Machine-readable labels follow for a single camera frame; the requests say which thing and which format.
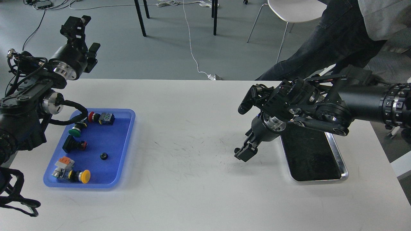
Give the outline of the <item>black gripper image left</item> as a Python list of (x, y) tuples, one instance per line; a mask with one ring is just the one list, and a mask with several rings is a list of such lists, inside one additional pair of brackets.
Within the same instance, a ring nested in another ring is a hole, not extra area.
[(60, 33), (67, 38), (49, 60), (53, 72), (66, 80), (77, 80), (83, 72), (90, 73), (98, 63), (97, 51), (100, 43), (93, 43), (90, 48), (85, 43), (85, 27), (91, 17), (84, 15), (81, 18), (70, 16), (61, 26)]

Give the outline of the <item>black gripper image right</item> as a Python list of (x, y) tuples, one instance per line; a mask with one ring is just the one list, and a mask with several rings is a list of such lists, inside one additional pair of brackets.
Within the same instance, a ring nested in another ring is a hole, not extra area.
[(257, 154), (261, 142), (275, 140), (285, 129), (286, 122), (267, 114), (258, 114), (251, 122), (251, 129), (245, 133), (247, 138), (241, 150), (234, 154), (235, 158), (247, 162)]

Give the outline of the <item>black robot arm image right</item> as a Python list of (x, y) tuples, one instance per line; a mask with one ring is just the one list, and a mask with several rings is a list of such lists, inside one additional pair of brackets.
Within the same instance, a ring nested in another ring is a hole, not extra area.
[(410, 83), (389, 83), (369, 70), (349, 65), (339, 74), (283, 80), (276, 87), (255, 84), (238, 107), (260, 113), (252, 120), (242, 147), (234, 156), (248, 161), (261, 142), (270, 142), (286, 130), (286, 123), (346, 136), (355, 120), (410, 128)]

